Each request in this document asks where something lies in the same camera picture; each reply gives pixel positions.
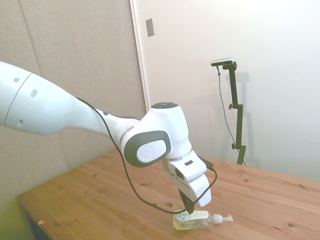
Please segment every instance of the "white wall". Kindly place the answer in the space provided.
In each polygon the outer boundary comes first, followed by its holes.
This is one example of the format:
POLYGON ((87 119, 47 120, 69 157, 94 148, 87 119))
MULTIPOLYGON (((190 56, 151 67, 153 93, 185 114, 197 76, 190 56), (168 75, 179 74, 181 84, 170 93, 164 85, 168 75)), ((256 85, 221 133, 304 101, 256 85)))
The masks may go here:
MULTIPOLYGON (((181 105, 194 150, 236 162, 212 60, 235 58, 245 162, 320 181, 320 2, 132 0, 149 106, 181 105), (155 35, 148 37, 146 20, 155 35)), ((228 72, 222 96, 231 102, 228 72)), ((236 110, 226 110, 234 135, 236 110)))

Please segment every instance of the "black metal stand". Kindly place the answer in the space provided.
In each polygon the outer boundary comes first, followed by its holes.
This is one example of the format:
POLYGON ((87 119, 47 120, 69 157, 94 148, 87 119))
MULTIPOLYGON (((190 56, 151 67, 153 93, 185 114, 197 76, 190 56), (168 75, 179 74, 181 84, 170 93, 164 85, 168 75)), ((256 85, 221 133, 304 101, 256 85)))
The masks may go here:
POLYGON ((244 162, 244 157, 246 152, 246 146, 241 145, 244 105, 238 104, 236 73, 235 73, 235 71, 237 70, 237 63, 234 62, 232 64, 223 65, 222 68, 224 70, 229 70, 231 97, 232 97, 232 104, 229 105, 229 109, 237 109, 236 138, 235 138, 235 144, 232 143, 232 149, 239 150, 238 160, 236 163, 242 165, 244 162))

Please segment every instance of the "wooden table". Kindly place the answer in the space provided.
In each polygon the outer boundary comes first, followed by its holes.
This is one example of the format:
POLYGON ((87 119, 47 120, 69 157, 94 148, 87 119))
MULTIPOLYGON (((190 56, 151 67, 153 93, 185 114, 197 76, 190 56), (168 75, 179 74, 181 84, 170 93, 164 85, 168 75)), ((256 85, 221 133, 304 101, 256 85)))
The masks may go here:
MULTIPOLYGON (((50 239, 320 240, 320 182, 219 160, 212 201, 203 209, 233 222, 175 230, 173 216, 140 201, 113 150, 18 196, 50 239)), ((161 165, 127 164, 138 193, 167 210, 182 209, 161 165)), ((211 182, 213 172, 206 175, 211 182)))

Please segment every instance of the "bottle label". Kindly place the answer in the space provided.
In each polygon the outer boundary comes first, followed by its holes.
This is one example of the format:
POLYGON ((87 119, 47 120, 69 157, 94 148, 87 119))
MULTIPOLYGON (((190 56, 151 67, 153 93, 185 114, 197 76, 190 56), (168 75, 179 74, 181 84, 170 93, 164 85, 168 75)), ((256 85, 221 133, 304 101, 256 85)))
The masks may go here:
POLYGON ((194 211, 192 214, 184 211, 176 215, 176 219, 183 222, 195 219, 207 219, 208 217, 209 213, 207 211, 194 211))

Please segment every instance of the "robot logo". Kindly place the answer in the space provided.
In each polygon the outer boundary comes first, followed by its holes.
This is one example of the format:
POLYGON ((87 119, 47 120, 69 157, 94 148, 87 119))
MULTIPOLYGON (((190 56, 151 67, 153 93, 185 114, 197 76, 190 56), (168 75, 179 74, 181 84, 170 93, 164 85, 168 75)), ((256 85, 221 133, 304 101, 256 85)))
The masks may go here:
POLYGON ((155 150, 151 146, 143 146, 139 151, 140 159, 148 161, 155 155, 155 150))

